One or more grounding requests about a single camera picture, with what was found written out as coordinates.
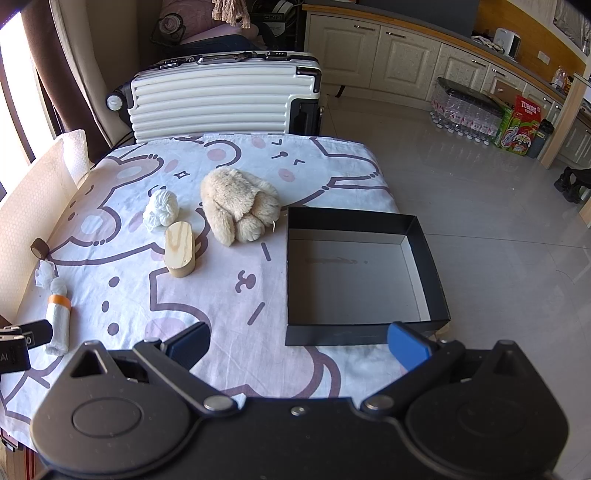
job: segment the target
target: bed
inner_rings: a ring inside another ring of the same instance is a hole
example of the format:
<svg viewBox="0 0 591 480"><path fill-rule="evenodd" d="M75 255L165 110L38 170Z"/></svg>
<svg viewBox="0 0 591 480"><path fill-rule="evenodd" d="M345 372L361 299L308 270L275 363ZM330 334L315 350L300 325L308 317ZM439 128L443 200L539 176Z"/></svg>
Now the bed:
<svg viewBox="0 0 591 480"><path fill-rule="evenodd" d="M217 242L199 198L202 178L232 166L269 180L284 206L275 231L227 248ZM163 228L142 213L157 189L178 197L191 223L197 266L173 278L163 262ZM397 212L376 159L360 144L295 135L180 137L115 150L93 169L49 238L51 260L72 300L70 353L31 350L32 368L3 375L0 426L31 446L28 426L41 400L84 340L128 349L169 338L194 322L212 330L191 370L239 402L245 396L353 397L359 402L404 371L387 346L287 347L286 221L290 205ZM30 283L18 311L44 317L48 292Z"/></svg>

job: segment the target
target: brown curtain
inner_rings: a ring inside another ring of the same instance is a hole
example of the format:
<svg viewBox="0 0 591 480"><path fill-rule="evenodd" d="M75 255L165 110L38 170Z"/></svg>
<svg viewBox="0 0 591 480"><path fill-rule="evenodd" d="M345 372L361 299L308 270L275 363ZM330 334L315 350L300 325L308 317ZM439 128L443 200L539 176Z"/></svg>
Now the brown curtain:
<svg viewBox="0 0 591 480"><path fill-rule="evenodd" d="M30 0L0 0L0 28Z"/></svg>
<svg viewBox="0 0 591 480"><path fill-rule="evenodd" d="M31 1L21 11L21 16L39 78L64 129L67 132L83 129L88 156L93 163L99 161L109 151L109 146L72 75L51 16L49 1Z"/></svg>

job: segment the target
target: cabinet door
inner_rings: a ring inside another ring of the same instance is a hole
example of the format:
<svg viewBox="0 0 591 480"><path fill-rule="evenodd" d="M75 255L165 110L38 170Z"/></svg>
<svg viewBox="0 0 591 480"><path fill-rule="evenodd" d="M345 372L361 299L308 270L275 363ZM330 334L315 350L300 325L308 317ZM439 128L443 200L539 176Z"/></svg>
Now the cabinet door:
<svg viewBox="0 0 591 480"><path fill-rule="evenodd" d="M588 130L586 125L581 120L575 119L560 148L560 154L570 161L576 162L578 155L582 153L583 143L587 134L586 130Z"/></svg>
<svg viewBox="0 0 591 480"><path fill-rule="evenodd" d="M523 92L523 90L525 89L525 80L521 80L518 76L513 75L512 73L503 70L502 68L499 68L491 63L486 72L484 83L482 84L482 92L494 92L496 88L496 83L499 80L511 85L512 87L518 89L520 92Z"/></svg>
<svg viewBox="0 0 591 480"><path fill-rule="evenodd" d="M308 50L320 63L322 81L368 88L378 34L372 23L311 15Z"/></svg>
<svg viewBox="0 0 591 480"><path fill-rule="evenodd" d="M441 45L427 100L431 100L439 77L453 80L479 91L487 68L488 62L486 60L458 48Z"/></svg>
<svg viewBox="0 0 591 480"><path fill-rule="evenodd" d="M370 88L424 100L441 42L381 27Z"/></svg>
<svg viewBox="0 0 591 480"><path fill-rule="evenodd" d="M538 90L536 87L526 83L523 90L523 96L532 102L537 103L542 108L542 110L545 110L546 118L548 118L552 113L552 104L554 103L552 98L550 98L541 90Z"/></svg>
<svg viewBox="0 0 591 480"><path fill-rule="evenodd" d="M581 140L579 148L575 153L575 162L578 164L582 164L585 162L585 156L589 150L589 141L591 140L591 130L589 129L589 127L587 127L587 125L583 125L582 128L584 128L583 139Z"/></svg>
<svg viewBox="0 0 591 480"><path fill-rule="evenodd" d="M587 142L582 149L581 155L577 162L582 168L591 167L591 135L588 136Z"/></svg>
<svg viewBox="0 0 591 480"><path fill-rule="evenodd" d="M548 122L550 122L555 127L556 127L556 123L558 121L558 116L560 115L561 111L562 111L562 105L560 105L558 102L554 102L552 104L552 107L550 108L550 112L548 112L548 116L546 117Z"/></svg>

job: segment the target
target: pack of water bottles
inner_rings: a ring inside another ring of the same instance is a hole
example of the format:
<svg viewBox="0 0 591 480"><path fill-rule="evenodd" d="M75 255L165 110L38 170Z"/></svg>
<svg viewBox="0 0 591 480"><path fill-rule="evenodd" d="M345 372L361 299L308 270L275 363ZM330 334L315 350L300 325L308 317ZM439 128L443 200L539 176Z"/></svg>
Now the pack of water bottles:
<svg viewBox="0 0 591 480"><path fill-rule="evenodd" d="M431 100L431 116L439 128L489 145L499 132L503 110L486 95L439 77Z"/></svg>

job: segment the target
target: tiled floor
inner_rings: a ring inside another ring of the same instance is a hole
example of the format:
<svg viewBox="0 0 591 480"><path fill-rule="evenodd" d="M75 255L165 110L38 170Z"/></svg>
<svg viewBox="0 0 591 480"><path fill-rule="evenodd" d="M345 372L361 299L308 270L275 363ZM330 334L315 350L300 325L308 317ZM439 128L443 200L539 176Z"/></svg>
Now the tiled floor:
<svg viewBox="0 0 591 480"><path fill-rule="evenodd" d="M435 127L428 112L330 98L323 135L366 144L401 213L417 215L469 348L517 341L570 422L558 464L591 478L591 230L537 160Z"/></svg>

